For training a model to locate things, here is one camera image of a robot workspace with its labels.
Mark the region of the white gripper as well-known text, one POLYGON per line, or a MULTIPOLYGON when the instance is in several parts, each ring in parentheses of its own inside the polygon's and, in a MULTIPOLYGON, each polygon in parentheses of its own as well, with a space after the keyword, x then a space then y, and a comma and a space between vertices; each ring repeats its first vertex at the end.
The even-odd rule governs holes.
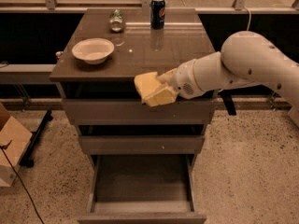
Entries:
POLYGON ((184 99, 192 99, 202 96, 205 92, 198 86, 195 75, 194 65, 196 59, 181 64, 177 69, 171 69, 159 76, 157 80, 161 83, 167 83, 151 92, 144 98, 144 103, 149 106, 169 105, 176 101, 178 95, 184 99))

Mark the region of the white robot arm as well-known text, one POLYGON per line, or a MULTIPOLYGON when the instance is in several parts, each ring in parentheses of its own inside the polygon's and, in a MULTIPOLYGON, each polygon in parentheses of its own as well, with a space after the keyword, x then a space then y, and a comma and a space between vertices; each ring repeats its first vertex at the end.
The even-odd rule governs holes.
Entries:
POLYGON ((230 35, 220 51, 187 61, 155 79, 161 85, 143 98, 150 106, 171 104, 179 96, 192 99, 208 91, 262 84, 299 107, 299 64, 251 31, 230 35))

